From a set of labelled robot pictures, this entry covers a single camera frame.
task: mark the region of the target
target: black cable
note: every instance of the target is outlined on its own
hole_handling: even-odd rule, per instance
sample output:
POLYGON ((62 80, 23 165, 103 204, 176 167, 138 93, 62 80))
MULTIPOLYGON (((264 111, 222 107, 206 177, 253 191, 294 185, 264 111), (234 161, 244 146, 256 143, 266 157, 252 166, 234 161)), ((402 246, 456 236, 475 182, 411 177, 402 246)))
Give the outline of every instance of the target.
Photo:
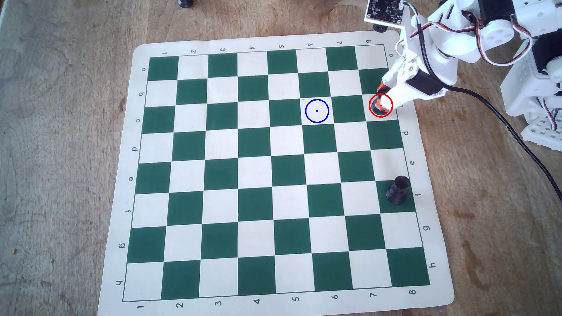
POLYGON ((556 184, 556 181, 554 181, 554 178, 550 174, 549 170, 546 169, 545 165, 541 162, 541 160, 537 156, 535 156, 535 154, 529 149, 529 147, 527 147, 527 145, 525 145, 525 143, 523 142, 521 137, 519 137, 519 135, 517 134, 515 129, 513 129, 513 127, 511 126, 511 124, 509 124, 509 122, 505 119, 505 117, 503 115, 501 115, 501 113, 488 100, 486 100, 480 94, 478 94, 478 93, 476 93, 472 90, 453 87, 451 85, 448 85, 448 84, 444 83, 443 81, 441 81, 439 79, 439 77, 437 77, 435 72, 433 72, 433 69, 431 68, 431 65, 429 64, 429 58, 427 57, 427 51, 425 50, 425 38, 424 38, 424 35, 423 35, 422 26, 419 22, 419 19, 417 19, 417 17, 416 17, 416 20, 417 20, 417 24, 418 24, 418 39, 419 39, 419 42, 420 42, 420 52, 422 53, 421 54, 422 59, 423 59, 425 67, 427 68, 427 71, 429 72, 429 75, 431 75, 436 80, 438 80, 443 85, 443 87, 446 88, 447 90, 468 94, 469 96, 475 97, 480 102, 484 103, 484 105, 486 105, 488 107, 488 109, 490 109, 497 116, 497 118, 500 119, 500 121, 505 125, 507 130, 511 133, 511 135, 515 138, 515 140, 519 143, 519 145, 525 150, 525 152, 533 159, 533 161, 538 165, 538 167, 541 168, 542 172, 544 172, 546 177, 549 179, 550 184, 552 185, 552 187, 554 188, 554 191, 558 195, 558 198, 560 199, 560 202, 562 202, 562 192, 560 192, 560 188, 558 187, 558 184, 556 184))

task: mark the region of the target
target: chess piece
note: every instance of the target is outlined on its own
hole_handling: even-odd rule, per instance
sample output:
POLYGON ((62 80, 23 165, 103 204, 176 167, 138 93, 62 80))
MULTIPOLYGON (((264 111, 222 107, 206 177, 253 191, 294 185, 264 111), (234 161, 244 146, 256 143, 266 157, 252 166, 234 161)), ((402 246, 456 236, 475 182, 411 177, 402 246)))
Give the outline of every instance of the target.
POLYGON ((386 196, 392 204, 402 204, 406 199, 406 192, 410 187, 410 180, 403 175, 394 179, 394 183, 387 189, 386 196))

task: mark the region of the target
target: circuit board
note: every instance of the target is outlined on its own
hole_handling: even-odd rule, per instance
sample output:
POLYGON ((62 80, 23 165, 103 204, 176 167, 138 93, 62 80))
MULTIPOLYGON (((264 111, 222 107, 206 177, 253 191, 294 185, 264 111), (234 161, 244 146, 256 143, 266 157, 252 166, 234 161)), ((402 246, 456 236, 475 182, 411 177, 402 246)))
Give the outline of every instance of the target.
POLYGON ((403 13, 404 10, 400 9, 400 0, 369 0, 366 17, 400 25, 403 13))
POLYGON ((295 316, 454 292, 395 31, 135 50, 98 315, 295 316), (390 203, 398 175, 407 200, 390 203))

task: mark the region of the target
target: blue circle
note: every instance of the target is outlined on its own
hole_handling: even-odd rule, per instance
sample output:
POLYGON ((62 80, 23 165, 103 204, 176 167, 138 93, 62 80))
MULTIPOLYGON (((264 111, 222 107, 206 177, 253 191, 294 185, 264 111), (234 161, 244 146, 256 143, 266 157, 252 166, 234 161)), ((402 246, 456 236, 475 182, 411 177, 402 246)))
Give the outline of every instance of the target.
POLYGON ((306 118, 307 118, 309 121, 311 121, 312 123, 322 123, 322 122, 326 121, 326 119, 330 116, 330 107, 328 106, 328 104, 327 104, 324 100, 321 100, 321 99, 312 99, 312 100, 310 100, 310 101, 306 104, 306 107, 305 107, 305 115, 306 115, 306 118), (306 109, 308 109, 309 104, 310 104, 312 101, 321 101, 323 104, 326 105, 326 108, 328 109, 328 114, 326 114, 326 117, 325 117, 322 121, 318 121, 318 122, 317 122, 317 121, 313 121, 313 120, 310 119, 309 115, 306 113, 306 109))

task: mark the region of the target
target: black chess piece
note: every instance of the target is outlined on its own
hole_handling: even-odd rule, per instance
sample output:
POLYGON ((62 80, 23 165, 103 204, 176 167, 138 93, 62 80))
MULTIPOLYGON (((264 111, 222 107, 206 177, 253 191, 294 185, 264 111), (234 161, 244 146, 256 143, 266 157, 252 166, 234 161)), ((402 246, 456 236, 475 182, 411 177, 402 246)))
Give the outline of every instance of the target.
POLYGON ((178 4, 182 8, 189 8, 193 5, 193 0, 178 0, 178 4))
POLYGON ((403 175, 399 175, 394 179, 394 183, 387 189, 386 196, 392 204, 402 204, 406 199, 406 192, 410 187, 410 180, 403 175))

